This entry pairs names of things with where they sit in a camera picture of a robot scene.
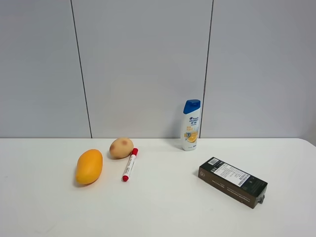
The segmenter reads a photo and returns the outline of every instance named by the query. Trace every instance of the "barcode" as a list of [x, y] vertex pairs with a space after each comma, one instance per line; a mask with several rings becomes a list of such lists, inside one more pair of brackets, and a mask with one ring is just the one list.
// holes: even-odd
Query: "barcode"
[[208, 163], [209, 163], [210, 165], [215, 165], [217, 162], [218, 162], [218, 159], [213, 158], [213, 159], [211, 159]]
[[240, 182], [238, 183], [238, 186], [240, 187], [248, 178], [250, 177], [249, 174], [243, 174], [239, 179]]

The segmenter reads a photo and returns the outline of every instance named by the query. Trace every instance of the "yellow mango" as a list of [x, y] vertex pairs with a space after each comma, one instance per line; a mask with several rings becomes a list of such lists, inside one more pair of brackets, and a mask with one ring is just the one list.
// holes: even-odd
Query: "yellow mango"
[[90, 184], [96, 181], [103, 166], [101, 152], [96, 149], [88, 150], [83, 153], [77, 163], [76, 181], [79, 184]]

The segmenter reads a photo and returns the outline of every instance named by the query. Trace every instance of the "marker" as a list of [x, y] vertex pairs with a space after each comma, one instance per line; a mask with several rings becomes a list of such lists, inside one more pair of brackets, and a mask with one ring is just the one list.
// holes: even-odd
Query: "marker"
[[132, 171], [132, 168], [133, 168], [133, 165], [134, 165], [137, 153], [138, 153], [138, 149], [134, 148], [133, 151], [132, 151], [132, 154], [130, 155], [130, 158], [128, 160], [127, 166], [125, 168], [125, 171], [124, 171], [124, 174], [123, 174], [123, 177], [122, 177], [122, 181], [123, 182], [126, 182], [129, 179], [129, 176], [130, 176], [130, 173]]

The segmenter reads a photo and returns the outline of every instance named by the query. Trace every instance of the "potato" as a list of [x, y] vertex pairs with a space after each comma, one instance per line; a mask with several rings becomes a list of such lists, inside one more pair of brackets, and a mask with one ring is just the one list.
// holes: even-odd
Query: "potato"
[[79, 184], [90, 184], [96, 181], [103, 166], [101, 152], [96, 149], [88, 150], [83, 153], [77, 163], [76, 181]]
[[121, 137], [116, 139], [110, 146], [110, 154], [115, 159], [121, 159], [131, 154], [134, 148], [133, 142], [126, 138]]

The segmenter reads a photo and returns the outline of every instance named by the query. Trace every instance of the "white table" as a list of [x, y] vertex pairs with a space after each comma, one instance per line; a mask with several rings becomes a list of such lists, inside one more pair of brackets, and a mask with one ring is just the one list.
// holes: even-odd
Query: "white table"
[[[108, 158], [113, 139], [0, 139], [1, 237], [316, 236], [316, 147], [300, 139], [133, 139], [139, 154]], [[99, 149], [103, 172], [78, 187], [79, 156]], [[267, 181], [263, 204], [239, 203], [197, 177], [217, 157]]]

